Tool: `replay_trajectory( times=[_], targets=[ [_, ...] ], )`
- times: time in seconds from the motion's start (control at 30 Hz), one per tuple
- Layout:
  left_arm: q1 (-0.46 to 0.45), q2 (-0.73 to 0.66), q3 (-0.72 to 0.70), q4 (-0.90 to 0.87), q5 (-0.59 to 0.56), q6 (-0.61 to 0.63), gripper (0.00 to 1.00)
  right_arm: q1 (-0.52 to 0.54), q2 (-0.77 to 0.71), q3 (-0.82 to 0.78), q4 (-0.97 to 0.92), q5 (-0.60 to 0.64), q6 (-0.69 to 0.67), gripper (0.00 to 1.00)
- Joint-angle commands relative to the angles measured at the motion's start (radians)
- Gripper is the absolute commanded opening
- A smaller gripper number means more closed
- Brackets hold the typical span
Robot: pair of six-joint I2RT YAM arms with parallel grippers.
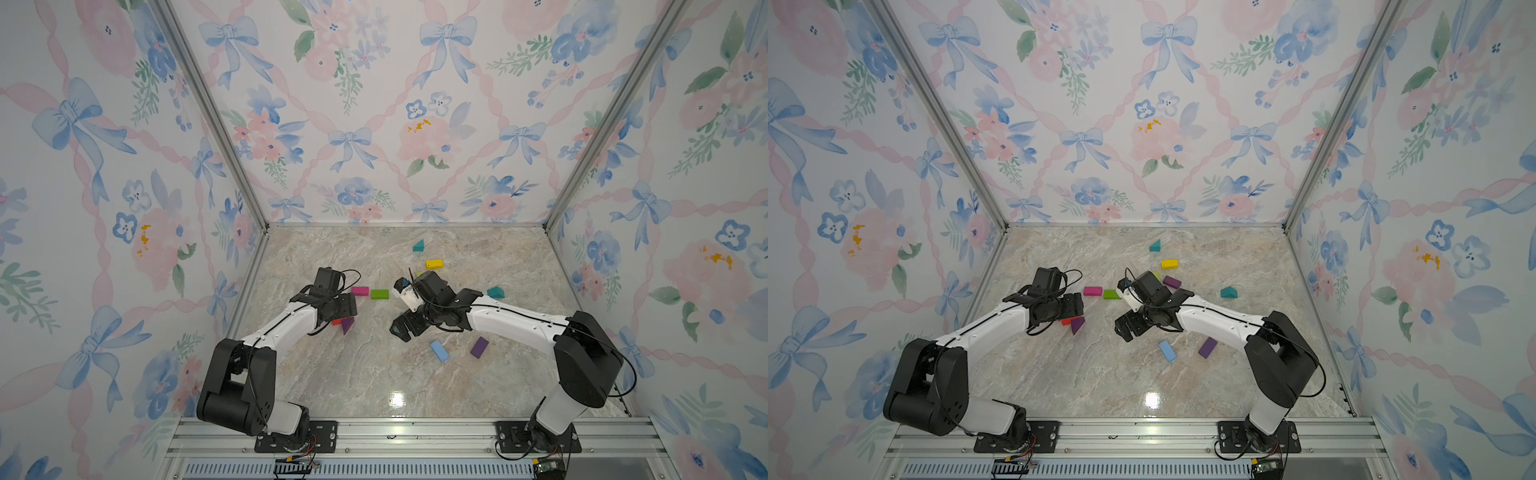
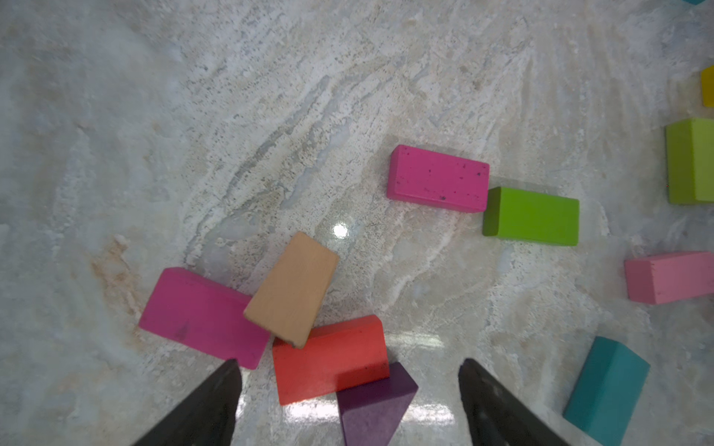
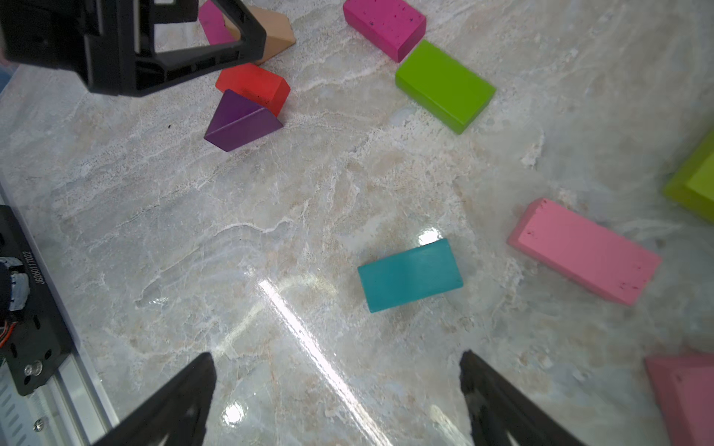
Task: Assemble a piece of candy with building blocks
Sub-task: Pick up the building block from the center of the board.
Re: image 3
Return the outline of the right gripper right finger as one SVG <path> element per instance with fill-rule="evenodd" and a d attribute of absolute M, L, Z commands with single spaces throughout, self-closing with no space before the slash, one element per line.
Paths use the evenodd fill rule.
<path fill-rule="evenodd" d="M 583 445 L 473 351 L 459 367 L 474 444 Z"/>

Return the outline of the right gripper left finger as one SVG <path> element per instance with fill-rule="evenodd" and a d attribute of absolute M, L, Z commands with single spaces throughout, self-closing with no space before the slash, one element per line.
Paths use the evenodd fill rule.
<path fill-rule="evenodd" d="M 212 355 L 199 354 L 98 445 L 201 445 L 217 383 Z"/>

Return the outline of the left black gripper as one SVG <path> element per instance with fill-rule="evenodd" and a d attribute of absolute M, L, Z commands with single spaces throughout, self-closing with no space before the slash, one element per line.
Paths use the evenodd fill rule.
<path fill-rule="evenodd" d="M 157 35 L 199 22 L 198 1 L 3 1 L 1 50 L 9 61 L 75 72 L 92 93 L 145 97 L 263 56 L 267 32 L 249 8 L 214 6 L 238 40 L 170 44 Z"/>

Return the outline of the red rectangular block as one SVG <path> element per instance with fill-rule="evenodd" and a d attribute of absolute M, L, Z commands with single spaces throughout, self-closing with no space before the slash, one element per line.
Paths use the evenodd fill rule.
<path fill-rule="evenodd" d="M 290 85 L 278 74 L 273 74 L 249 63 L 223 70 L 216 85 L 221 93 L 234 91 L 278 116 L 291 91 Z"/>

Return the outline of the teal rectangular block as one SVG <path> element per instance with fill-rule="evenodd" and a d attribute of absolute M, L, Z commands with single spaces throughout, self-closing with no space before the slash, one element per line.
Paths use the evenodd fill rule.
<path fill-rule="evenodd" d="M 372 313 L 464 286 L 446 239 L 362 265 L 358 272 Z"/>

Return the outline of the hot pink rectangular block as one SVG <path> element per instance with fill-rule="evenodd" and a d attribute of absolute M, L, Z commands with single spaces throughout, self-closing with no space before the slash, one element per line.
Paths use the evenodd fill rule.
<path fill-rule="evenodd" d="M 508 244 L 598 297 L 628 306 L 662 262 L 658 254 L 545 198 L 529 204 Z"/>

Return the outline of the light pink rectangular block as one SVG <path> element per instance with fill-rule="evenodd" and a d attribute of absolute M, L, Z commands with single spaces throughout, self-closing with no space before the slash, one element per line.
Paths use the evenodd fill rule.
<path fill-rule="evenodd" d="M 644 360 L 673 445 L 713 443 L 713 356 L 650 356 Z"/>

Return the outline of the magenta rectangular block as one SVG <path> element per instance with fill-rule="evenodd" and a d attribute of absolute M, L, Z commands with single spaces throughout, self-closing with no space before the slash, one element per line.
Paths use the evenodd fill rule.
<path fill-rule="evenodd" d="M 347 24 L 395 62 L 424 37 L 427 18 L 403 0 L 347 0 Z"/>

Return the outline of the green rectangular block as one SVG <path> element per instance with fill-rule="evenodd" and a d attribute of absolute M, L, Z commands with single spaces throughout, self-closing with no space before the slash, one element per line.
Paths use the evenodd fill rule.
<path fill-rule="evenodd" d="M 496 94 L 496 87 L 426 40 L 396 71 L 395 83 L 457 135 Z"/>

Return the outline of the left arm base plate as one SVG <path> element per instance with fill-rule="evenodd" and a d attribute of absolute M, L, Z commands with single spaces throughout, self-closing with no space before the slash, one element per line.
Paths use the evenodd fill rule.
<path fill-rule="evenodd" d="M 18 394 L 44 386 L 74 347 L 20 222 L 1 206 L 1 358 Z"/>

